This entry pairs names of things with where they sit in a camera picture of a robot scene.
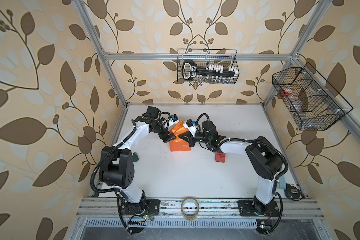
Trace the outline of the red tape dispenser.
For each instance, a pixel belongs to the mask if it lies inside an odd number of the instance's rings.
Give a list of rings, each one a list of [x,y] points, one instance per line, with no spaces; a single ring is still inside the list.
[[[226,162],[226,154],[225,153],[215,153],[215,162],[225,163]]]

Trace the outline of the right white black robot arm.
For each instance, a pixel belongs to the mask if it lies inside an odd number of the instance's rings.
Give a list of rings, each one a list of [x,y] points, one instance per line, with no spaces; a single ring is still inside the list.
[[[289,169],[283,154],[265,137],[247,140],[219,135],[215,124],[206,113],[201,114],[196,121],[187,120],[183,126],[186,132],[180,134],[179,138],[187,142],[190,147],[194,147],[196,143],[204,143],[205,149],[215,154],[237,154],[248,157],[258,175],[258,185],[252,204],[246,209],[262,217],[271,215],[272,208],[278,207],[279,215],[276,222],[271,226],[260,224],[257,228],[257,232],[261,235],[273,233],[280,224],[284,211],[282,196],[277,192],[280,178]]]

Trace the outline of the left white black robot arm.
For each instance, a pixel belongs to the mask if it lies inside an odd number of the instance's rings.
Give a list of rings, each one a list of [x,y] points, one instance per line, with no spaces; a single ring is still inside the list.
[[[145,192],[134,183],[135,167],[133,154],[140,142],[149,133],[158,134],[159,138],[168,143],[176,139],[169,128],[179,123],[177,115],[162,112],[149,106],[141,116],[131,120],[131,130],[113,146],[105,146],[101,151],[101,159],[93,170],[90,187],[98,194],[114,193],[118,205],[118,215],[123,227],[129,234],[133,229],[122,217],[121,203],[127,205],[133,216],[148,214]]]

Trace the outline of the green utility knife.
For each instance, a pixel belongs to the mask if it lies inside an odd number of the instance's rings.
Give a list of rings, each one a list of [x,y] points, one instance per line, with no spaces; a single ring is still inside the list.
[[[136,163],[137,161],[139,161],[139,156],[137,153],[133,153],[133,162]]]

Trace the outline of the clear tape roll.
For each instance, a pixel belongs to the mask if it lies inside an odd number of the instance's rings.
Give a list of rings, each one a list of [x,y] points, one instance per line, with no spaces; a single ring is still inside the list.
[[[181,214],[186,221],[194,221],[199,210],[200,205],[195,198],[185,198],[181,203]]]

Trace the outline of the red capped clear jar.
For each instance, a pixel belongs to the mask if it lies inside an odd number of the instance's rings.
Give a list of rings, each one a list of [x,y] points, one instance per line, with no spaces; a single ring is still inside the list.
[[[281,96],[282,97],[288,97],[291,96],[293,94],[293,89],[291,88],[282,88],[281,90]]]

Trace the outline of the black yellow tape measure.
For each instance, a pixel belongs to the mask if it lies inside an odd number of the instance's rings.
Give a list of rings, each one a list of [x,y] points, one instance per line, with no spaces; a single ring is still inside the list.
[[[286,184],[285,195],[288,199],[299,201],[302,199],[302,192],[295,185]]]

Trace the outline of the black socket set rail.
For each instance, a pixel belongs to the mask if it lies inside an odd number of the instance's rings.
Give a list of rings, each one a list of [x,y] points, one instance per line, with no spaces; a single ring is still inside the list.
[[[209,80],[209,79],[236,79],[240,72],[236,67],[225,68],[223,65],[207,64],[205,67],[198,66],[194,61],[183,62],[180,72],[184,80]]]

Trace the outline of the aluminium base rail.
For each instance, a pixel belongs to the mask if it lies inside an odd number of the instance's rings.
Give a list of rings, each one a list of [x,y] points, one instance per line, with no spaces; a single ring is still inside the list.
[[[324,214],[315,200],[303,199],[293,201],[275,199],[264,215],[253,212],[251,199],[217,199],[196,198],[194,201],[183,202],[183,198],[147,198],[146,207],[141,211],[154,217],[182,218],[183,215],[198,214],[197,218],[209,219],[272,219],[282,216],[284,220],[323,220]]]

